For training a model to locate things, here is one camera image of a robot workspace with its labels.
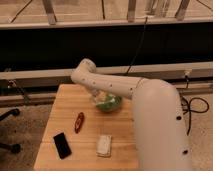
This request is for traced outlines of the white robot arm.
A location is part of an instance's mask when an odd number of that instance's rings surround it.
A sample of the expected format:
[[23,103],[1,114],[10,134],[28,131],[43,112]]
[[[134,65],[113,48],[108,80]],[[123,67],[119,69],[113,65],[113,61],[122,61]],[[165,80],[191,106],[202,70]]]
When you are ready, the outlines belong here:
[[89,59],[72,71],[71,80],[132,101],[140,171],[193,171],[181,98],[173,85],[161,79],[98,74]]

